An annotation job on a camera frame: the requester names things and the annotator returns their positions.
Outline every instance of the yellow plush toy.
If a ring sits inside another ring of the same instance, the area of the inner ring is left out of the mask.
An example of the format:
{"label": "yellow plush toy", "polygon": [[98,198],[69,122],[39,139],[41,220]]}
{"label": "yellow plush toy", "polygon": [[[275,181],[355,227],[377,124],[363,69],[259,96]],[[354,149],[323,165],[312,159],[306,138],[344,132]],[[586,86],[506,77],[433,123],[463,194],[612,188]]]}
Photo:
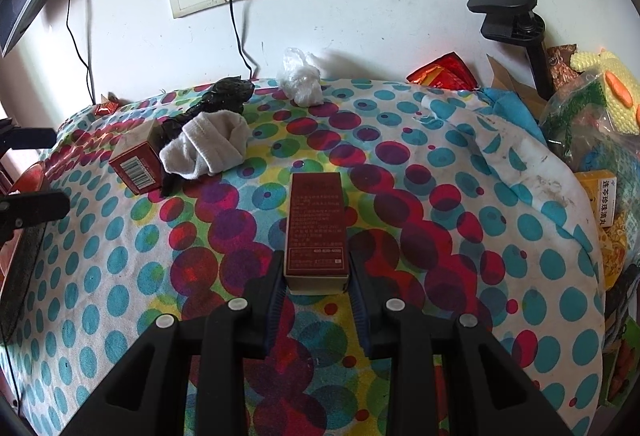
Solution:
{"label": "yellow plush toy", "polygon": [[571,57],[578,72],[596,68],[607,82],[607,110],[619,132],[640,135],[640,83],[625,64],[610,51],[600,54],[580,51]]}

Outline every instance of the white wall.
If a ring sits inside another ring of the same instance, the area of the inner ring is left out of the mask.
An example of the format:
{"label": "white wall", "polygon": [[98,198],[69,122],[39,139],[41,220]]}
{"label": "white wall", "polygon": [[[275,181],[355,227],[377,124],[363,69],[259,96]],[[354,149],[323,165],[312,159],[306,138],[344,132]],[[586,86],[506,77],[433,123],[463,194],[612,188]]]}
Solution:
{"label": "white wall", "polygon": [[[456,50],[484,83],[492,79],[485,53],[532,83],[522,51],[484,40],[482,16],[466,0],[252,0],[236,11],[261,76],[276,75],[288,46],[315,53],[327,75],[381,79],[402,79]],[[640,18],[630,0],[540,0],[536,11],[548,44],[606,47],[640,76]],[[58,125],[88,104],[65,13],[66,0],[50,0],[0,62],[0,99],[24,125]],[[137,100],[246,74],[226,6],[173,20],[168,0],[72,0],[71,15],[84,54],[90,44],[98,95]]]}

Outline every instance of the yellow box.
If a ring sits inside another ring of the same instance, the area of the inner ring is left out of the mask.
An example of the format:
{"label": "yellow box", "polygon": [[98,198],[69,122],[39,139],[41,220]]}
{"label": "yellow box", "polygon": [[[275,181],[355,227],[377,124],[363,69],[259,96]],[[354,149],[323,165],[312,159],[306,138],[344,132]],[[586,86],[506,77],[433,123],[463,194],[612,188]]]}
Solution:
{"label": "yellow box", "polygon": [[575,177],[587,192],[591,210],[599,225],[613,225],[616,211],[616,184],[618,178],[611,171],[578,172]]}

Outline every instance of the small cardboard box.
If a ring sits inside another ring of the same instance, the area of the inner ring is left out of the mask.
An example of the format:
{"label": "small cardboard box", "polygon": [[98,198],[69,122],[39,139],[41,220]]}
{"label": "small cardboard box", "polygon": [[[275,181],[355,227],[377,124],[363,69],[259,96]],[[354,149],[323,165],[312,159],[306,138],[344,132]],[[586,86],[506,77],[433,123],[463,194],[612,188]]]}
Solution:
{"label": "small cardboard box", "polygon": [[618,178],[611,171],[578,172],[575,177],[587,192],[591,210],[602,228],[613,225],[616,212],[616,183]]}
{"label": "small cardboard box", "polygon": [[145,121],[120,137],[109,164],[129,190],[139,196],[162,186],[160,150],[160,124],[156,120]]}
{"label": "small cardboard box", "polygon": [[284,276],[293,295],[343,293],[349,281],[339,173],[291,176]]}

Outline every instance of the polka dot fabric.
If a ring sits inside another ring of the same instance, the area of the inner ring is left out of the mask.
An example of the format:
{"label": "polka dot fabric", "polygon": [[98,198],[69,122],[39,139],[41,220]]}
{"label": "polka dot fabric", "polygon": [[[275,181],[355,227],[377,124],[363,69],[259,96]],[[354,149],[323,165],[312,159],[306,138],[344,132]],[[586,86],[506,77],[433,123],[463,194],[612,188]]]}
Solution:
{"label": "polka dot fabric", "polygon": [[[72,210],[47,226],[10,347],[38,434],[58,434],[159,314],[206,315],[262,275],[284,248],[290,175],[304,171],[342,174],[350,246],[369,273],[425,313],[477,315],[585,434],[602,378],[602,261],[588,200],[558,159],[481,93],[328,80],[324,103],[303,109],[262,80],[242,165],[168,199],[134,196],[108,165],[118,138],[207,87],[78,113],[47,153]],[[346,295],[288,296],[271,355],[245,361],[252,434],[384,434],[389,373],[363,355]]]}

